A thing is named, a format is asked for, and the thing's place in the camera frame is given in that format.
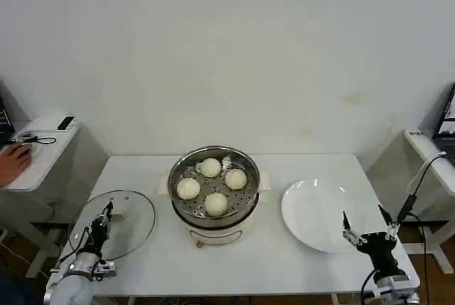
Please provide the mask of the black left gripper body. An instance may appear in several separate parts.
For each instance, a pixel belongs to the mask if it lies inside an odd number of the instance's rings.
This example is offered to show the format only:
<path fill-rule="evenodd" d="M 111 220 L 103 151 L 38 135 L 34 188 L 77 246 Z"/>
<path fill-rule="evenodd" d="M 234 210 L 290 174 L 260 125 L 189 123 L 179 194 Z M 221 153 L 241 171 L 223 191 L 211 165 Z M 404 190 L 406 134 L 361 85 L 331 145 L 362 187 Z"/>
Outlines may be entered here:
<path fill-rule="evenodd" d="M 109 238 L 110 221 L 107 226 L 100 225 L 100 217 L 92 221 L 90 225 L 90 235 L 87 239 L 87 246 L 94 250 L 101 250 L 103 244 Z"/>

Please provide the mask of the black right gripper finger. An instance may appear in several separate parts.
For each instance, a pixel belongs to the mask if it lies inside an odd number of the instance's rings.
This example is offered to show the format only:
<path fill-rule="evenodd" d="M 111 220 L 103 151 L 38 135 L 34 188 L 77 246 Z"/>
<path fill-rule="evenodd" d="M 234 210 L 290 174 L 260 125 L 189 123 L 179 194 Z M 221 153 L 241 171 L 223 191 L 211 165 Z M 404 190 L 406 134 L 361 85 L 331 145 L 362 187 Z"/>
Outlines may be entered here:
<path fill-rule="evenodd" d="M 387 225 L 385 239 L 396 241 L 400 224 L 396 220 L 393 220 L 391 215 L 380 204 L 378 205 L 378 207 Z"/>
<path fill-rule="evenodd" d="M 361 246 L 366 243 L 366 239 L 361 237 L 350 226 L 350 222 L 345 211 L 343 211 L 343 237 L 354 247 Z"/>

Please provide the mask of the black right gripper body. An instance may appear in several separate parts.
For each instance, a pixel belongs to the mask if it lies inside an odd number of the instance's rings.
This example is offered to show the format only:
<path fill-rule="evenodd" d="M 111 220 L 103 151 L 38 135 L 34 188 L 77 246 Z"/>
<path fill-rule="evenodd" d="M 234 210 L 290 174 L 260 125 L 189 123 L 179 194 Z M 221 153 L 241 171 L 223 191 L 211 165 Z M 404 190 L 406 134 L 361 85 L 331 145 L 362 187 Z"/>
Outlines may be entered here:
<path fill-rule="evenodd" d="M 400 275 L 397 260 L 392 251 L 397 245 L 396 240 L 386 238 L 386 232 L 372 232 L 361 235 L 361 244 L 357 250 L 367 254 L 373 264 L 375 277 L 393 277 Z"/>

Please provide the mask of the person's hand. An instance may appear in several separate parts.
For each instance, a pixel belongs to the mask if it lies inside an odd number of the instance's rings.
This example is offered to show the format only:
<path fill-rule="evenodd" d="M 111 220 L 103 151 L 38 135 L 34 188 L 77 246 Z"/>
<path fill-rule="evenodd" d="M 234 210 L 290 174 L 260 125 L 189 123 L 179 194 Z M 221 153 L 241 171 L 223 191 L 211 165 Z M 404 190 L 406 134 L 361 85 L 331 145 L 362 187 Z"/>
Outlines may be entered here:
<path fill-rule="evenodd" d="M 16 143 L 1 152 L 0 184 L 5 187 L 15 181 L 31 163 L 31 145 Z"/>

